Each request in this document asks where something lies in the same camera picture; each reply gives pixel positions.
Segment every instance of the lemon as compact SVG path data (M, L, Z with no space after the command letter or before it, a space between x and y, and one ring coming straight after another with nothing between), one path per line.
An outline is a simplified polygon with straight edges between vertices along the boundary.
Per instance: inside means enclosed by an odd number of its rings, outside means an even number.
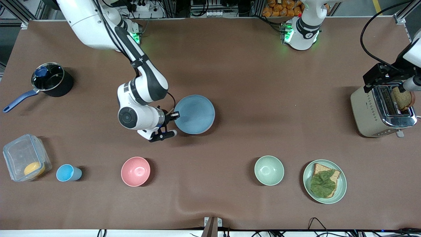
M26 166L26 168L24 170L24 174L25 175L28 175L28 174L36 171L40 167L41 167L41 164L39 162L32 162L31 164L29 164L29 165ZM44 170L45 170L45 166L43 166L41 168L40 173L38 175L42 174L44 172Z

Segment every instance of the white toaster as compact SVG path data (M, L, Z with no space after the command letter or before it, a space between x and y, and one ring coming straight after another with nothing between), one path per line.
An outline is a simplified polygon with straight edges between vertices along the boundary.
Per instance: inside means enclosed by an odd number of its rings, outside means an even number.
M378 85L368 93L361 87L351 95L352 112L363 136L381 137L395 132L403 137L402 130L416 124L413 107L400 111L392 96L392 89L400 84L401 81L393 81Z

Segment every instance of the blue handle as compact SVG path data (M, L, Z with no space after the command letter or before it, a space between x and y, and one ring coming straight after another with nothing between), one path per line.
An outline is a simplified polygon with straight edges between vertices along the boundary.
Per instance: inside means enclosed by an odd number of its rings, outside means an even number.
M28 92L25 92L23 94L21 94L18 98L16 98L16 100L12 101L12 103L10 103L8 106L6 106L3 109L3 113L7 113L9 111L11 111L14 107L16 107L16 105L18 105L20 102L22 102L24 99L37 95L38 92L34 91L34 90L30 90Z

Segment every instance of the green leaf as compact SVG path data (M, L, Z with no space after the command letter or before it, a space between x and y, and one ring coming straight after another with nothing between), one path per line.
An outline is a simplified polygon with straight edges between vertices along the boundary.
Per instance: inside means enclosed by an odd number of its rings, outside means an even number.
M315 174L311 180L310 190L318 197L328 197L336 188L335 182L330 180L334 173L335 170L331 169Z

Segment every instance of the toast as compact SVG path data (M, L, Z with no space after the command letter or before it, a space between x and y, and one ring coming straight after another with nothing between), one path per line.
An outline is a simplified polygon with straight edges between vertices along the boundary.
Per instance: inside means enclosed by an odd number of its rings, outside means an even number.
M414 92L404 91L400 92L398 87L392 89L393 97L399 107L399 110L405 111L415 103Z
M324 166L324 165L321 165L321 164L319 164L319 163L316 163L316 164L314 165L314 172L313 172L313 176L314 176L315 174L320 173L321 171L328 171L328 170L332 170L332 169L331 169L331 168L329 168L329 167L326 167L326 166ZM335 189L333 190L333 192L332 192L329 196L327 196L326 198L331 198L331 197L333 197L333 194L335 194L336 188L338 187L338 178L339 178L339 175L340 175L340 174L341 174L341 172L340 172L339 170L335 170L335 172L333 173L333 175L330 177L330 180L332 180L333 182L335 182L336 187L335 187Z

